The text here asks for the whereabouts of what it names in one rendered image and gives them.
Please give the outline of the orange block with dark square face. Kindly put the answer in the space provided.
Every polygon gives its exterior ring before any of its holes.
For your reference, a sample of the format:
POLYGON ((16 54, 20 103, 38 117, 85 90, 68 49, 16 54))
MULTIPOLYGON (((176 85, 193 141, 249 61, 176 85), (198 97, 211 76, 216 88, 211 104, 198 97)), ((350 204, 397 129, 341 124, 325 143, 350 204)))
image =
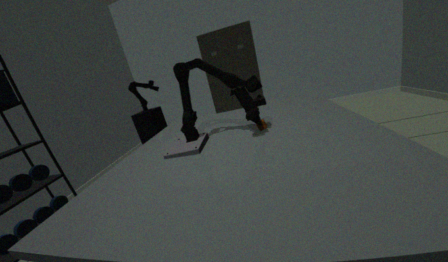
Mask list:
POLYGON ((265 123, 264 119, 261 120, 262 122, 262 126, 259 126, 257 124, 257 127, 259 128, 260 131, 263 131, 264 129, 268 128, 267 124, 265 123))

